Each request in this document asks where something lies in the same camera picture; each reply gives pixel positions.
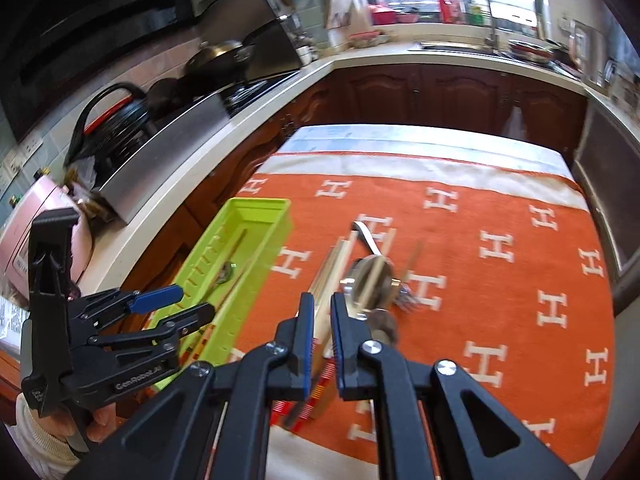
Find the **red bottle on windowsill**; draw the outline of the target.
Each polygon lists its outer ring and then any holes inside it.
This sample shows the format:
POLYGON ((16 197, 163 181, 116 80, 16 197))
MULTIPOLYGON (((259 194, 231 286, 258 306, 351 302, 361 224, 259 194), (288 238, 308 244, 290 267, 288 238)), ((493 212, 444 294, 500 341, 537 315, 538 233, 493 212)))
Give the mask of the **red bottle on windowsill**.
POLYGON ((438 0, 440 19, 444 24, 452 23, 452 15, 450 11, 450 4, 448 0, 438 0))

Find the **steel soup spoon handle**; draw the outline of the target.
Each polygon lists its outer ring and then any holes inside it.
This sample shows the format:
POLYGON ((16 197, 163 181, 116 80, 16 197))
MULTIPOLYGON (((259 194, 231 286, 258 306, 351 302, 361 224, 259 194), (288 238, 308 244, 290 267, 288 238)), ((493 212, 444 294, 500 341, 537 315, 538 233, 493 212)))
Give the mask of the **steel soup spoon handle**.
POLYGON ((373 339, 395 347, 398 344, 398 325, 394 316, 384 309, 375 309, 367 315, 367 326, 373 339))

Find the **orange H-pattern towel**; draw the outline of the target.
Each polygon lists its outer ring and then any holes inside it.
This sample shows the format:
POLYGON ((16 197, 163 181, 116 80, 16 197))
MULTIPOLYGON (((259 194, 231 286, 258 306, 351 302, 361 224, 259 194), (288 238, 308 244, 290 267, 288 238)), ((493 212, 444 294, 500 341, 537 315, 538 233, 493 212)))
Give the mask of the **orange H-pattern towel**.
POLYGON ((394 154, 388 148, 286 148, 240 192, 285 198, 292 230, 229 360, 292 315, 355 220, 409 275, 416 308, 396 316, 400 351, 450 359, 585 476, 604 427, 614 321, 596 229, 562 157, 394 154))

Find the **light bamboo chopstick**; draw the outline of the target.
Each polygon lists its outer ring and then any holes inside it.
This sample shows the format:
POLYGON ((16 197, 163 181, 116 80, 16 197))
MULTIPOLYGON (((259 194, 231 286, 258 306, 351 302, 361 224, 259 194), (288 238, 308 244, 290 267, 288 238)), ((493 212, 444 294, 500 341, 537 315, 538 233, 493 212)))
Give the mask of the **light bamboo chopstick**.
POLYGON ((396 230, 391 228, 378 246, 362 221, 352 222, 352 237, 369 253, 350 265, 338 289, 344 295, 348 314, 366 322, 374 339, 391 346, 399 340, 397 322, 390 313, 400 289, 388 258, 395 236, 396 230))
POLYGON ((318 316, 321 310, 322 297, 329 284, 329 278, 335 266, 337 257, 341 255, 343 246, 346 244, 345 237, 339 237, 335 244, 329 249, 326 258, 323 259, 320 269, 312 280, 308 292, 314 296, 314 316, 318 316))

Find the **green plastic utensil tray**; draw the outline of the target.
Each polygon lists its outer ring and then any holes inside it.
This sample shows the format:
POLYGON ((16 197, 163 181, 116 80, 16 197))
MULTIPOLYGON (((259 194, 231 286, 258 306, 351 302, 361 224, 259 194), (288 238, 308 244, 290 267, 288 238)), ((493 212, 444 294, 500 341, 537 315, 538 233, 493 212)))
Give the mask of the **green plastic utensil tray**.
POLYGON ((285 198, 232 198, 196 243, 175 277, 183 290, 176 304, 150 315, 154 328, 164 318, 202 302, 215 307, 213 321, 183 336, 179 363, 227 363, 262 284, 292 229, 285 198))

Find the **small steel teaspoon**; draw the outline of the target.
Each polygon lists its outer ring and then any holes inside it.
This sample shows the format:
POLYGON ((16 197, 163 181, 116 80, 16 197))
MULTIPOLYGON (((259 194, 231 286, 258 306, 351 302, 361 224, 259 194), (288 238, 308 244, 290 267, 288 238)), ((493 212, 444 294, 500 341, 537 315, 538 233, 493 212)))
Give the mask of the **small steel teaspoon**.
POLYGON ((219 286, 228 283, 228 281, 231 280, 231 278, 232 278, 232 276, 234 274, 235 268, 236 268, 236 263, 231 261, 231 260, 227 260, 222 265, 222 267, 220 268, 220 270, 218 271, 218 273, 214 277, 213 281, 207 287, 206 292, 204 292, 203 298, 206 299, 219 286))

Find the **steel faucet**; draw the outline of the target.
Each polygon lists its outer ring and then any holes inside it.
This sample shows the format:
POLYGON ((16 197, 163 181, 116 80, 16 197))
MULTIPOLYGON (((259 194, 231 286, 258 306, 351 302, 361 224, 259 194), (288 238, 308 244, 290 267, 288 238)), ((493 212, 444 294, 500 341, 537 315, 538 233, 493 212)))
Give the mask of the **steel faucet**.
POLYGON ((499 36, 494 12, 492 12, 492 0, 468 0, 469 18, 475 25, 483 24, 488 28, 485 38, 486 46, 494 52, 499 50, 499 36))

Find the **white plastic bag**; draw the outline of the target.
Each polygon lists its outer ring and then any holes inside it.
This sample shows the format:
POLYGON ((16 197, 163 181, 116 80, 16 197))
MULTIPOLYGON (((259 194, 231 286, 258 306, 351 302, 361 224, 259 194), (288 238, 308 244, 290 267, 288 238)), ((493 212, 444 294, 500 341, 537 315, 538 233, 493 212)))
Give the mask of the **white plastic bag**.
POLYGON ((512 140, 526 141, 527 131, 521 107, 513 105, 509 118, 502 128, 503 136, 512 140))

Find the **steel stove splash guard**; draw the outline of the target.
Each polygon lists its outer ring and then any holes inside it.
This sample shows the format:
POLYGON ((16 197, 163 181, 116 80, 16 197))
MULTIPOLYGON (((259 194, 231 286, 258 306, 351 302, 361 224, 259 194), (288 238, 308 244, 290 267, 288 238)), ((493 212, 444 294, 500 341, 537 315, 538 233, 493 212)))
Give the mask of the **steel stove splash guard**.
POLYGON ((98 188, 98 194, 125 223, 196 150, 230 120, 218 93, 197 102, 131 155, 98 188))

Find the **black electric kettle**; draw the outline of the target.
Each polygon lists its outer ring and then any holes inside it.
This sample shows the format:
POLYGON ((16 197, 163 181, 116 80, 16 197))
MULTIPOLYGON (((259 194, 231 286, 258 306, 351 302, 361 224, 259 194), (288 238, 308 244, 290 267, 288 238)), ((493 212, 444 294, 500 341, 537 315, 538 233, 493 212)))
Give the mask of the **black electric kettle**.
POLYGON ((115 171, 152 139, 157 128, 151 120, 146 93, 131 82, 118 82, 99 92, 80 113, 73 130, 64 166, 93 157, 107 171, 115 171), (117 91, 128 96, 87 127, 96 104, 117 91))

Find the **black wok pan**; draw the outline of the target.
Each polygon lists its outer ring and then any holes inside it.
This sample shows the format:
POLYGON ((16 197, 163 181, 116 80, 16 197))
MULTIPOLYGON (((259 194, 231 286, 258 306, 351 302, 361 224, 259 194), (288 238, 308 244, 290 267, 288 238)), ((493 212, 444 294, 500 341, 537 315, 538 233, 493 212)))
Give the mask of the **black wok pan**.
POLYGON ((186 65, 186 74, 201 72, 202 70, 241 70, 252 57, 254 47, 244 46, 241 41, 227 40, 219 44, 203 44, 186 65))

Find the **bamboo chopstick red tip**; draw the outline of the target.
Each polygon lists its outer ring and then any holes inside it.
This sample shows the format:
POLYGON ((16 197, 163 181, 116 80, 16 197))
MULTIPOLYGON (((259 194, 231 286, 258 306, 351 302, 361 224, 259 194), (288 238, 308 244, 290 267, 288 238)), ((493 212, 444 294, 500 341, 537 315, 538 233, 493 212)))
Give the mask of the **bamboo chopstick red tip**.
POLYGON ((245 240, 245 237, 246 237, 246 236, 247 236, 247 229, 244 229, 244 230, 241 232, 241 234, 240 234, 240 236, 238 237, 238 239, 235 241, 234 245, 233 245, 233 246, 232 246, 232 248, 231 248, 231 252, 230 252, 230 254, 228 255, 227 259, 226 259, 226 260, 224 260, 224 262, 226 262, 227 260, 231 260, 231 261, 235 262, 235 260, 234 260, 235 255, 236 255, 236 253, 238 252, 238 250, 240 249, 240 246, 241 246, 241 245, 242 245, 242 243, 244 242, 244 240, 245 240))

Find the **brown wooden chopstick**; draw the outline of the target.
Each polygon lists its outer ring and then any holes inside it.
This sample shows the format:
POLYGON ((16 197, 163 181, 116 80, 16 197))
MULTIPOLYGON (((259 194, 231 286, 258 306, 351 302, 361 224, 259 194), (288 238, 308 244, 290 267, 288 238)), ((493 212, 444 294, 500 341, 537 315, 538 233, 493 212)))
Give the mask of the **brown wooden chopstick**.
POLYGON ((341 287, 348 267, 352 250, 356 244, 357 234, 352 231, 346 238, 341 255, 337 257, 329 278, 329 284, 322 297, 321 310, 314 317, 314 344, 311 359, 311 389, 306 399, 292 403, 284 412, 279 425, 289 432, 299 432, 303 424, 318 412, 320 399, 324 395, 326 385, 334 373, 331 350, 331 299, 341 287))

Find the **large steel spoon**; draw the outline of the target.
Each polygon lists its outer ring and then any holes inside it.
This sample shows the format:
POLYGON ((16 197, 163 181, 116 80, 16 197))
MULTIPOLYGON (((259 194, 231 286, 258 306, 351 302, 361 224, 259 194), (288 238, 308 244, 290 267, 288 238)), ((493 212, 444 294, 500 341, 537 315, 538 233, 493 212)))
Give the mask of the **large steel spoon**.
POLYGON ((375 309, 387 310, 390 302, 390 276, 393 270, 385 263, 385 257, 374 255, 358 259, 341 280, 348 314, 356 318, 375 309))

